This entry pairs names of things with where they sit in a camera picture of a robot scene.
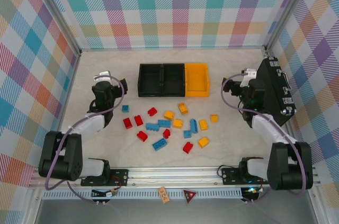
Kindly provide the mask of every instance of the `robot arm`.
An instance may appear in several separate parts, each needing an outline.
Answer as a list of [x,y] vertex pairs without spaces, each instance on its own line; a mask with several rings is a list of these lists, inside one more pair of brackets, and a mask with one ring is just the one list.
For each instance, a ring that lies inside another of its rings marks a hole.
[[313,185],[312,161],[310,146],[305,142],[298,142],[289,135],[282,136],[277,128],[273,116],[267,114],[264,105],[265,85],[256,78],[255,69],[247,69],[241,82],[229,80],[223,90],[231,91],[232,95],[239,96],[244,108],[254,110],[262,115],[253,112],[243,111],[243,119],[248,125],[258,132],[267,144],[271,145],[270,159],[257,157],[243,158],[239,163],[239,173],[243,181],[250,181],[253,176],[268,181],[274,190],[294,190],[302,187],[302,175],[296,153],[289,142],[296,147],[301,157],[306,175],[306,189]]
[[[116,98],[122,96],[122,89],[111,84],[110,72],[105,71],[95,76],[96,84],[92,87],[95,99],[91,102],[86,117],[93,113],[99,113],[114,107]],[[127,83],[125,79],[120,80],[124,88],[124,94],[127,93]],[[103,176],[109,171],[109,162],[102,159],[85,159],[82,157],[82,143],[92,137],[101,129],[105,128],[113,117],[113,111],[90,117],[79,124],[66,138],[63,149],[58,156],[56,165],[53,169],[52,178],[75,181],[79,177]],[[46,134],[42,153],[39,162],[39,175],[47,177],[52,161],[55,158],[56,150],[59,147],[61,138],[66,131],[50,131]]]

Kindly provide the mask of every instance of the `white tabletop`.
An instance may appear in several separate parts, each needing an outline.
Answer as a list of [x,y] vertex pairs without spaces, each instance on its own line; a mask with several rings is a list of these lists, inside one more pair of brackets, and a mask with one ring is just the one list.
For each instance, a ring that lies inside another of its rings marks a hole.
[[[242,157],[268,157],[270,146],[242,119],[237,110],[226,106],[220,97],[223,77],[231,76],[244,68],[258,69],[262,60],[259,49],[216,49],[216,50],[124,50],[97,51],[83,53],[75,77],[72,92],[65,113],[65,129],[82,118],[90,102],[94,99],[91,86],[93,76],[101,71],[110,70],[112,76],[125,78],[128,93],[122,104],[129,105],[129,113],[122,113],[121,107],[114,111],[110,124],[92,139],[83,144],[83,157],[103,158],[115,167],[175,167],[175,166],[218,166],[221,164],[238,165]],[[206,62],[209,69],[209,97],[144,97],[139,98],[137,82],[140,63],[167,62]],[[237,105],[239,99],[225,93],[226,99]],[[184,102],[189,110],[182,115],[177,107]],[[147,111],[155,107],[158,113],[150,117]],[[182,129],[171,128],[167,146],[154,151],[152,144],[160,140],[158,132],[147,131],[146,122],[157,123],[164,118],[166,110],[175,113],[175,119],[184,121]],[[218,114],[219,121],[211,123],[210,114]],[[144,125],[137,127],[135,115],[141,115]],[[126,129],[122,120],[129,117],[133,127]],[[192,138],[184,139],[183,131],[190,128],[189,120],[197,120],[199,132]],[[199,120],[208,123],[207,131],[200,131]],[[140,131],[148,134],[145,142],[136,134]],[[209,144],[201,149],[198,140],[207,137]],[[182,148],[187,141],[194,144],[191,152],[186,154]]]

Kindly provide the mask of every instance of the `yellow lego brick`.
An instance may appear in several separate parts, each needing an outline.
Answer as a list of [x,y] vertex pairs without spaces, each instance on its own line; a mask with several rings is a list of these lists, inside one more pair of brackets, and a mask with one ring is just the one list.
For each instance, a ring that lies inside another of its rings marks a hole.
[[188,113],[189,113],[189,111],[187,110],[187,107],[186,107],[185,103],[179,103],[179,104],[178,104],[178,107],[179,107],[179,109],[180,109],[181,114],[188,114]]
[[199,125],[200,125],[200,129],[201,130],[207,130],[208,129],[208,125],[207,125],[207,121],[206,120],[200,120],[199,121]]
[[201,147],[201,148],[204,148],[206,145],[208,145],[208,143],[210,142],[210,140],[208,140],[207,137],[203,137],[202,139],[200,139],[198,141],[198,145]]
[[173,127],[174,128],[181,129],[182,125],[183,125],[183,121],[182,120],[175,119],[174,122],[173,122]]
[[173,120],[174,119],[174,113],[172,111],[166,111],[164,118],[167,120]]
[[211,115],[211,122],[218,122],[218,115],[217,114]]

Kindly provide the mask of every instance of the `red triangular tag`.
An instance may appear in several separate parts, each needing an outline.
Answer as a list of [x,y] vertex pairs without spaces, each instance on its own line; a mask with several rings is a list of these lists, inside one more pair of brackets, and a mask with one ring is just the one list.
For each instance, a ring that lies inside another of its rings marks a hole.
[[190,191],[190,190],[183,190],[183,191],[184,191],[187,204],[189,204],[192,201],[192,199],[194,199],[194,197],[197,195],[196,191]]

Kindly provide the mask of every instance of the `blue lego brick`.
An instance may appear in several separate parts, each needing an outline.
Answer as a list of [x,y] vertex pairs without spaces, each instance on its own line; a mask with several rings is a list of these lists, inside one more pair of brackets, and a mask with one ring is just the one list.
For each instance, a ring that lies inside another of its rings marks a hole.
[[170,128],[171,127],[171,121],[169,120],[158,120],[159,127],[163,128]]
[[190,127],[191,127],[192,133],[198,133],[198,125],[197,125],[197,121],[195,119],[190,120]]
[[154,123],[147,123],[146,124],[146,130],[159,131],[159,125],[154,124]]
[[190,130],[184,130],[184,138],[191,138],[192,133]]
[[161,140],[153,144],[153,148],[154,150],[158,151],[160,148],[163,148],[166,145],[167,145],[167,141],[164,138],[162,138]]
[[128,113],[128,111],[129,111],[129,105],[123,105],[121,111],[122,111],[122,113]]

